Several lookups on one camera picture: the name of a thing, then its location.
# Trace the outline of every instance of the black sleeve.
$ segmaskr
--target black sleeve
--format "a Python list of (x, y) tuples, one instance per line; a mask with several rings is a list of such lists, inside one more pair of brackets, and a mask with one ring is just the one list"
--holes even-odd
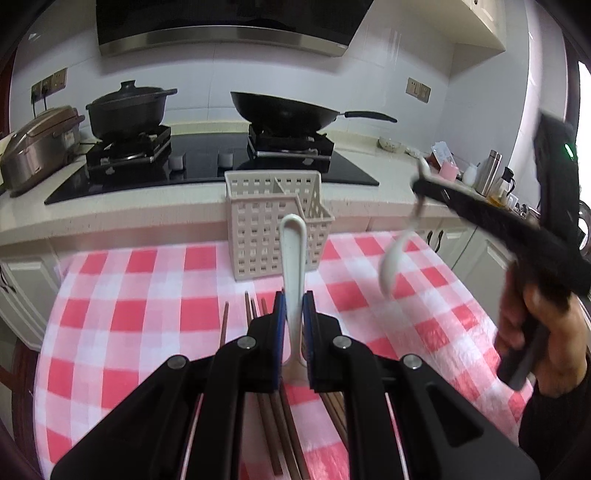
[(543, 396), (537, 385), (525, 406), (519, 446), (533, 459), (541, 477), (548, 478), (580, 440), (591, 414), (591, 359), (587, 374), (572, 392), (559, 398)]

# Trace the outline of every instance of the green light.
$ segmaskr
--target green light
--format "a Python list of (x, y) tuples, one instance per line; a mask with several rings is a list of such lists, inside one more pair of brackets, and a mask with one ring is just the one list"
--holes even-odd
[(572, 158), (574, 160), (574, 153), (570, 149), (570, 147), (567, 144), (564, 144), (564, 147), (566, 148), (566, 151), (569, 153), (570, 158)]

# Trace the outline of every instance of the utensil holder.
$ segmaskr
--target utensil holder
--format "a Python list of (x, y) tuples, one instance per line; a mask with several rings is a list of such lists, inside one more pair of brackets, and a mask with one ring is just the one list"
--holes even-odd
[(236, 280), (282, 274), (279, 224), (290, 213), (306, 223), (306, 270), (318, 268), (335, 220), (320, 201), (320, 173), (229, 171), (225, 177), (230, 259)]

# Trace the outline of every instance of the kitchen cabinet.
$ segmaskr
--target kitchen cabinet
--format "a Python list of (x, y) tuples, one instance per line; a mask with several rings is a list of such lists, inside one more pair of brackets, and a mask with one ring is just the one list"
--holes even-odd
[(50, 252), (6, 256), (0, 260), (0, 315), (33, 350), (40, 350), (59, 281)]
[(402, 0), (454, 43), (504, 51), (504, 0)]
[(25, 314), (13, 292), (0, 288), (0, 316), (10, 329), (31, 350), (40, 351), (44, 332)]
[(495, 324), (498, 323), (505, 271), (512, 260), (512, 254), (503, 245), (477, 229), (453, 267), (459, 280)]
[(502, 34), (504, 21), (503, 3), (499, 0), (472, 0), (472, 11), (493, 33)]
[(459, 226), (444, 226), (433, 233), (430, 246), (449, 268), (453, 268), (472, 238), (474, 230), (473, 225), (465, 222)]
[(45, 332), (58, 286), (43, 257), (1, 261), (0, 265), (31, 321)]

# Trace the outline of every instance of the white spoon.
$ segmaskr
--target white spoon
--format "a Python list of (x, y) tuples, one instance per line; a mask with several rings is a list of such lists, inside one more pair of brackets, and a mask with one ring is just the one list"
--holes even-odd
[(283, 217), (279, 225), (279, 241), (291, 347), (290, 357), (282, 366), (283, 381), (308, 385), (306, 361), (301, 355), (301, 306), (308, 240), (306, 224), (300, 216), (289, 214)]
[[(424, 158), (419, 158), (417, 160), (417, 168), (420, 177), (426, 177), (429, 175), (429, 166)], [(384, 252), (384, 256), (379, 261), (379, 289), (382, 291), (382, 295), (387, 299), (392, 297), (392, 289), (394, 287), (394, 281), (396, 280), (396, 274), (400, 270), (400, 261), (402, 260), (402, 255), (404, 253), (404, 247), (406, 247), (406, 244), (412, 237), (414, 231), (418, 228), (418, 221), (421, 217), (424, 204), (425, 198), (418, 197), (414, 210), (408, 220), (406, 230), (402, 232), (396, 240), (392, 241)]]

